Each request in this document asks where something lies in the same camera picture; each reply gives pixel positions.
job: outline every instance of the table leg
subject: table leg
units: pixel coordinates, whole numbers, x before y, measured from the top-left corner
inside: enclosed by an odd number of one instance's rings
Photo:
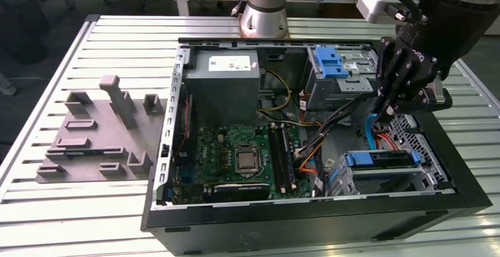
[[[175,2],[177,2],[178,16],[189,16],[187,1],[189,0],[175,0]]]

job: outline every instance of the ram slot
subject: ram slot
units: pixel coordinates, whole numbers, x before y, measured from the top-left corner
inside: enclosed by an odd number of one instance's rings
[[[278,127],[269,125],[266,130],[269,139],[269,151],[270,151],[270,163],[271,173],[274,175],[274,186],[277,193],[285,193],[286,190],[286,172],[282,158],[282,134],[278,131]]]
[[[294,172],[293,172],[293,158],[291,158],[291,151],[289,149],[289,143],[287,143],[287,135],[286,135],[286,129],[283,125],[281,124],[281,137],[282,137],[282,155],[283,155],[283,167],[285,167],[285,172],[286,172],[286,185],[287,187],[294,190],[297,188],[297,185],[294,184]]]

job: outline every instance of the table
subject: table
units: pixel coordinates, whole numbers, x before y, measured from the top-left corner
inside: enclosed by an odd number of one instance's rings
[[[287,19],[291,38],[379,39],[393,27],[361,20]],[[146,181],[37,184],[33,179],[57,133],[69,90],[98,90],[115,74],[131,97],[166,96],[178,37],[238,37],[234,18],[101,16],[89,20],[39,97],[0,166],[0,251],[2,257],[169,256],[138,231]],[[435,117],[489,195],[493,206],[405,241],[343,244],[241,253],[237,256],[497,256],[500,253],[500,105],[458,61],[443,82],[453,107]]]

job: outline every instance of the screw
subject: screw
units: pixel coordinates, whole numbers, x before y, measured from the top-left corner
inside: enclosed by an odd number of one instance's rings
[[[406,21],[406,17],[401,13],[395,13],[395,19],[399,20],[401,22]]]

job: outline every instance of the perforated metal panel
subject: perforated metal panel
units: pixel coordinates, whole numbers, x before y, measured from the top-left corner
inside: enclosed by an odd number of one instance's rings
[[[447,181],[446,174],[439,167],[437,158],[434,157],[429,143],[425,137],[418,133],[409,133],[407,129],[417,128],[414,119],[409,115],[397,115],[390,122],[389,134],[403,149],[413,150],[422,158],[422,166],[431,170],[431,174],[437,181]]]

